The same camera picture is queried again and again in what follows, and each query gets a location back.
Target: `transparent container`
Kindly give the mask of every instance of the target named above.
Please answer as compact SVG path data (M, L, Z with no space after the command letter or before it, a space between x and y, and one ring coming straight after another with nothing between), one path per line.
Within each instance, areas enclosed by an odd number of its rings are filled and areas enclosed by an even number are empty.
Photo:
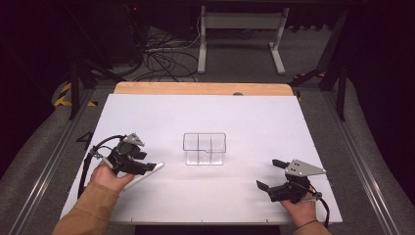
M223 165L225 133L185 133L183 150L186 165Z

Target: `tan sleeve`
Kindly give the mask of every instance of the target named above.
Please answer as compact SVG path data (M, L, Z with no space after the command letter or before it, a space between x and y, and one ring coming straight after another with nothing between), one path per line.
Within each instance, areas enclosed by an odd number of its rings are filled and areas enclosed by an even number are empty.
M53 234L105 234L118 194L89 182L73 208L55 226Z
M315 221L300 227L293 235L331 235L331 233L323 224Z

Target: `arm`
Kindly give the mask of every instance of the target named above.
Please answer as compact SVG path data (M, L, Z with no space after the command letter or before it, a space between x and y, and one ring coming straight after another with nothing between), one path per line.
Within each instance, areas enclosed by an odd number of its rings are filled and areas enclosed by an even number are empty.
M293 204L287 200L282 201L281 205L290 214L294 225L298 228L294 235L331 235L317 220L314 202Z
M58 222L53 234L105 234L118 194L133 178L132 174L118 178L100 163L85 191Z

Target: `hand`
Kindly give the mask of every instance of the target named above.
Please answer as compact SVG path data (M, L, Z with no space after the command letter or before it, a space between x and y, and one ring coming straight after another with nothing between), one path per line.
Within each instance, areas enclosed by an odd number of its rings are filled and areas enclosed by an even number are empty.
M116 193L134 179L134 174L126 174L123 177L116 177L113 171L104 163L100 162L91 175L91 181L100 184Z
M304 197L305 199L312 199L310 193L307 193ZM299 202L293 204L290 200L282 201L281 205L287 210L290 214L291 219L296 227L301 227L308 222L316 220L315 215L315 203L314 202Z

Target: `white table surface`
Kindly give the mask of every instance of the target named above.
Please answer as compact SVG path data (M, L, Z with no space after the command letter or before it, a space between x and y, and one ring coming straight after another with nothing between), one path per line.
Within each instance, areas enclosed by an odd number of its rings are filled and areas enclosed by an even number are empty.
M109 96L89 148L113 135L137 133L146 144L144 163L164 167L121 192L111 217L127 224L286 224L290 218L256 187L286 182L273 159L297 159L323 167L295 96L123 95ZM226 133L223 165L185 165L183 134ZM118 140L106 146L115 147ZM109 150L102 149L107 156ZM86 182L98 164L93 159ZM76 202L82 165L62 216ZM326 175L308 177L323 193L330 222L342 217ZM317 203L317 218L326 211Z

